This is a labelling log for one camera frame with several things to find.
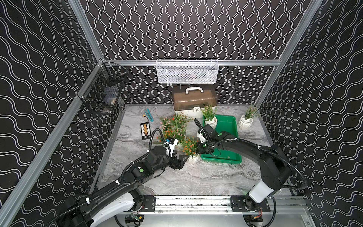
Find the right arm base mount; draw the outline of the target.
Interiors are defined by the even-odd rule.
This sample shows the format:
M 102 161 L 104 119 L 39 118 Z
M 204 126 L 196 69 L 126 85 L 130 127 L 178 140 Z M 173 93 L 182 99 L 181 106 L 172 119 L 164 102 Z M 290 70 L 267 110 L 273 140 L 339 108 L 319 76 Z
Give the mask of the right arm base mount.
M 231 196 L 230 204 L 233 212 L 271 212 L 266 198 L 257 203 L 249 196 L 247 196 L 247 199 L 246 196 Z

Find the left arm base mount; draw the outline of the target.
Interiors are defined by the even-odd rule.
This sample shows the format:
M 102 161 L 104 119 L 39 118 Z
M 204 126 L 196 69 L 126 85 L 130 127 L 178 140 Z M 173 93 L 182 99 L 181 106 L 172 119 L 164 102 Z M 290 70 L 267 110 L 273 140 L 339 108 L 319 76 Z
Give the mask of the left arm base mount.
M 142 201 L 139 200 L 134 202 L 133 206 L 125 211 L 119 212 L 119 214 L 129 214 L 129 213 L 140 213 L 140 212 L 154 212 L 156 206 L 156 197 L 146 195 L 143 196 Z

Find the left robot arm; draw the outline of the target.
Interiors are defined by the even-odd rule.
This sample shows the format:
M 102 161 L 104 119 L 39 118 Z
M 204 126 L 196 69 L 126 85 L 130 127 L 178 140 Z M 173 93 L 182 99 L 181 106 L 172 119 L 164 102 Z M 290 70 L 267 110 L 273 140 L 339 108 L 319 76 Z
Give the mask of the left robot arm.
M 144 197 L 138 192 L 138 187 L 162 175 L 168 166 L 181 169 L 187 160 L 187 157 L 178 159 L 175 156 L 174 149 L 179 143 L 176 138 L 160 135 L 160 140 L 158 146 L 153 146 L 150 140 L 147 152 L 130 162 L 112 183 L 89 196 L 68 199 L 65 210 L 46 226 L 96 227 L 118 213 L 142 210 Z

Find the orange flower pot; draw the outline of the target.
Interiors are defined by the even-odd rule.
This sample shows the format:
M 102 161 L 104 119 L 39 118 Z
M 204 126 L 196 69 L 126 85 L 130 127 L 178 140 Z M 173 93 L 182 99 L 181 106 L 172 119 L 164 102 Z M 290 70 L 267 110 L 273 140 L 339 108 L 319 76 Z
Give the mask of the orange flower pot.
M 185 155 L 188 155 L 187 163 L 195 164 L 199 155 L 197 154 L 198 140 L 193 137 L 186 137 L 182 142 L 182 151 Z

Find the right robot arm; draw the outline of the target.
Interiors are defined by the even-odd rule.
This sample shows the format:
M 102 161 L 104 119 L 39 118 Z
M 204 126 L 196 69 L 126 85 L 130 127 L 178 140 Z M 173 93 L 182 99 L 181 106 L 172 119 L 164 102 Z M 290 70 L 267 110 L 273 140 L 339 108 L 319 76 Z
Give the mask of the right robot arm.
M 245 157 L 260 167 L 261 179 L 249 190 L 246 203 L 260 204 L 280 189 L 303 190 L 308 186 L 305 176 L 290 163 L 277 145 L 267 147 L 222 131 L 217 132 L 210 125 L 202 126 L 197 118 L 198 154 L 212 154 L 216 150 L 230 151 Z

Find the green plant pot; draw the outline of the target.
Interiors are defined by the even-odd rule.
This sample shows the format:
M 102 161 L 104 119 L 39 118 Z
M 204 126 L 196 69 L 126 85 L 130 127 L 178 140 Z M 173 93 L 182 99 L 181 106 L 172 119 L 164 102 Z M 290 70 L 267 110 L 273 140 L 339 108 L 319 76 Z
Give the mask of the green plant pot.
M 258 108 L 254 105 L 251 105 L 247 108 L 246 113 L 240 118 L 238 127 L 241 130 L 248 130 L 252 126 L 254 118 L 257 118 L 259 115 Z

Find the red flower pot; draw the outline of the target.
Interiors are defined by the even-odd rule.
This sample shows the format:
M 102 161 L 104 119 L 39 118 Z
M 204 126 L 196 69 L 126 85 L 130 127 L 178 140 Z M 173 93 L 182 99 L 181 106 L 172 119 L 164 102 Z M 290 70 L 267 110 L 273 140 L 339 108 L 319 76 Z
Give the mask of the red flower pot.
M 165 147 L 164 143 L 166 142 L 167 139 L 176 139 L 178 140 L 177 144 L 180 144 L 184 140 L 184 137 L 181 134 L 179 135 L 178 132 L 173 130 L 163 131 L 157 129 L 155 138 L 153 139 L 153 144 Z

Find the pink flower pot front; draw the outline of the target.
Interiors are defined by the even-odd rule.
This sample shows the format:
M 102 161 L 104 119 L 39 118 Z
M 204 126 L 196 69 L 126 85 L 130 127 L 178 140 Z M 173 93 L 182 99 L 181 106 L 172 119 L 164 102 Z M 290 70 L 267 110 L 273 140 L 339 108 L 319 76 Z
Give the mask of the pink flower pot front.
M 206 105 L 202 109 L 202 114 L 205 124 L 208 124 L 212 127 L 212 129 L 215 129 L 217 126 L 216 107 Z

